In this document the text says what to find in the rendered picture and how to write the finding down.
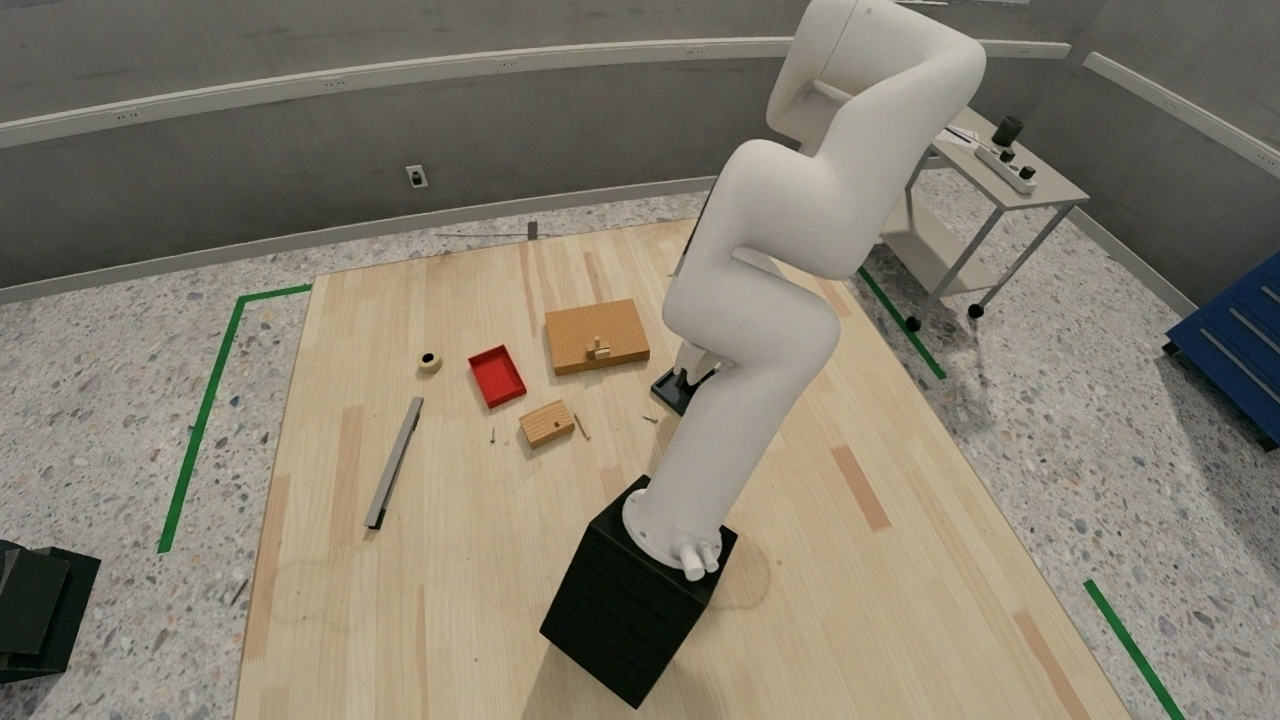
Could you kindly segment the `grey long flat bar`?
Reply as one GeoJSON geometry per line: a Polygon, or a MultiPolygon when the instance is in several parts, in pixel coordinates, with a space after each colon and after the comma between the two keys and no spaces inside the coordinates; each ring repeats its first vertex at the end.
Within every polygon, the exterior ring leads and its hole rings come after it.
{"type": "Polygon", "coordinates": [[[422,397],[413,396],[412,402],[410,404],[408,413],[404,416],[401,432],[396,439],[394,447],[392,448],[390,457],[388,459],[387,462],[387,468],[383,471],[381,480],[379,482],[376,493],[374,495],[372,498],[372,503],[364,521],[364,527],[369,527],[369,529],[372,530],[381,529],[381,523],[385,518],[387,509],[390,502],[390,496],[396,487],[396,480],[399,475],[401,466],[404,460],[404,454],[408,448],[411,436],[419,423],[419,416],[420,416],[419,413],[422,407],[422,402],[424,402],[422,397]]]}

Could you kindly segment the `red open tray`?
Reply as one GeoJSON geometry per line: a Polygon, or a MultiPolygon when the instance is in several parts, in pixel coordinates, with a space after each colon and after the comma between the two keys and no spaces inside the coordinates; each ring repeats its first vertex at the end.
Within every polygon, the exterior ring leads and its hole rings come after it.
{"type": "Polygon", "coordinates": [[[468,357],[468,364],[489,409],[527,393],[506,345],[468,357]]]}

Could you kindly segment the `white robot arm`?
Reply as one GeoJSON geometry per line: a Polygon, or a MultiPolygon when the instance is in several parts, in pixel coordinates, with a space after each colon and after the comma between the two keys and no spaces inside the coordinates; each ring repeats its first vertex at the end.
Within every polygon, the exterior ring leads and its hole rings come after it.
{"type": "Polygon", "coordinates": [[[806,6],[765,114],[803,145],[756,138],[736,149],[662,305],[666,327],[721,365],[692,395],[646,489],[625,502],[625,528],[653,559],[690,582],[719,568],[718,529],[838,345],[835,309],[771,258],[826,281],[858,272],[984,70],[974,38],[888,0],[806,6]]]}

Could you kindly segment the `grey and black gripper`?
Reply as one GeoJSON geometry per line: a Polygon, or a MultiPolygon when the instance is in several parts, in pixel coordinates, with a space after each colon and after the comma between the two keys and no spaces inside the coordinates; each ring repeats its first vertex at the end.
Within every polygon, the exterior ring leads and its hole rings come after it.
{"type": "Polygon", "coordinates": [[[721,361],[707,354],[707,350],[698,348],[689,340],[684,340],[675,360],[675,375],[681,372],[675,387],[692,396],[698,389],[698,380],[707,380],[718,363],[721,361]]]}

